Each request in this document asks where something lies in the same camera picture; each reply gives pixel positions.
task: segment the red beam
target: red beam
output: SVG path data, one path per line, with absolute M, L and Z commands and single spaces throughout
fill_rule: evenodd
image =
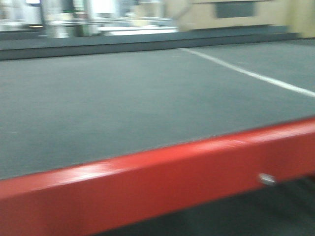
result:
M 315 170 L 315 118 L 0 181 L 0 235 L 83 236 Z

